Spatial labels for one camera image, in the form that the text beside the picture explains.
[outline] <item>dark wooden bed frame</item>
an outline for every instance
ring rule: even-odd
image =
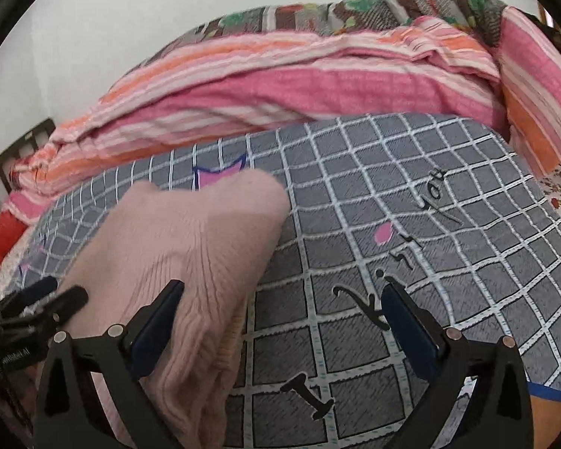
[[[6,193],[10,194],[12,185],[8,179],[8,171],[4,170],[4,165],[11,159],[21,158],[21,148],[31,145],[34,151],[39,149],[37,138],[41,135],[50,136],[54,131],[55,125],[51,118],[42,121],[39,125],[28,131],[25,135],[17,139],[11,146],[0,154],[0,181],[6,189]]]

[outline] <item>bed headboard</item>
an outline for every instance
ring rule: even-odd
[[[0,154],[0,207],[12,190],[8,180],[8,170],[12,163],[16,159],[31,155],[47,142],[54,128],[54,121],[48,118],[17,139]]]

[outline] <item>beige cloth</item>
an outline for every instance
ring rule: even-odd
[[[84,337],[126,324],[169,280],[185,283],[171,341],[142,384],[187,449],[223,446],[246,300],[289,209],[281,184],[262,171],[242,171],[198,192],[137,183],[61,285],[88,291],[89,303],[65,326],[73,337]],[[94,380],[115,434],[130,444],[103,378]]]

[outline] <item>brown and green patterned fabric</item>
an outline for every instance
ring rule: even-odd
[[[343,0],[327,4],[263,6],[229,13],[199,25],[132,70],[151,64],[179,47],[226,35],[297,30],[327,36],[361,30],[390,30],[409,25],[422,15],[439,16],[495,47],[501,37],[501,15],[506,6],[500,0]]]

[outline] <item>blue fabric trim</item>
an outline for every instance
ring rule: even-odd
[[[530,395],[542,398],[543,400],[561,402],[561,390],[555,390],[554,388],[528,381],[528,391]]]
[[[228,167],[225,167],[225,168],[220,169],[218,171],[213,171],[212,169],[207,169],[205,167],[199,167],[197,165],[194,165],[193,166],[193,183],[196,186],[196,188],[195,188],[196,191],[199,191],[199,189],[200,189],[199,172],[208,172],[208,174],[220,174],[221,172],[224,172],[228,169],[233,168],[235,165],[237,165],[240,162],[241,162],[241,167],[239,168],[239,170],[242,171],[245,168],[245,163],[247,162],[247,153],[244,153],[242,156],[240,156],[237,160],[235,160]]]

